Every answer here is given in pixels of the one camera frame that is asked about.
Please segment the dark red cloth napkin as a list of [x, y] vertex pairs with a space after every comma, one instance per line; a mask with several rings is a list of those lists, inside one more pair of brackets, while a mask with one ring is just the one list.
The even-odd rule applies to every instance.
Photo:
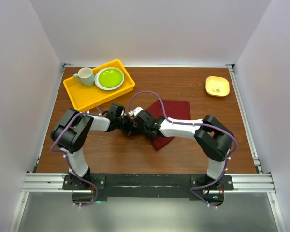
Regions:
[[[176, 101], [176, 100], [163, 100], [164, 108], [167, 117], [174, 119], [190, 120], [190, 103], [188, 101]], [[152, 103], [147, 109], [155, 119], [158, 119], [161, 116], [164, 116], [162, 105], [159, 100], [156, 100]], [[168, 143], [170, 143], [174, 138], [173, 137], [158, 137], [151, 139], [152, 146], [156, 151], [164, 148]]]

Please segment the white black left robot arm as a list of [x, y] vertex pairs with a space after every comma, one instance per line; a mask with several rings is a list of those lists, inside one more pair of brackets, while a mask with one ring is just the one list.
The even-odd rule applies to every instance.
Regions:
[[68, 176], [64, 179], [78, 189], [94, 189], [83, 153], [89, 131], [112, 132], [119, 129], [126, 136], [140, 134], [136, 124], [126, 115], [124, 106], [112, 104], [109, 110], [98, 111], [94, 114], [70, 108], [51, 132], [54, 141], [51, 151], [62, 152], [69, 167]]

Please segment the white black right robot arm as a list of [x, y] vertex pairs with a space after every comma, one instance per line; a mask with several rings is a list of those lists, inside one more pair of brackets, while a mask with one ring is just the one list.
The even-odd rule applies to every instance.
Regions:
[[221, 175], [225, 171], [234, 135], [215, 117], [207, 115], [204, 119], [181, 120], [161, 116], [155, 119], [141, 107], [130, 111], [129, 116], [149, 138], [181, 137], [195, 140], [209, 159], [205, 181], [207, 187], [216, 190], [223, 184]]

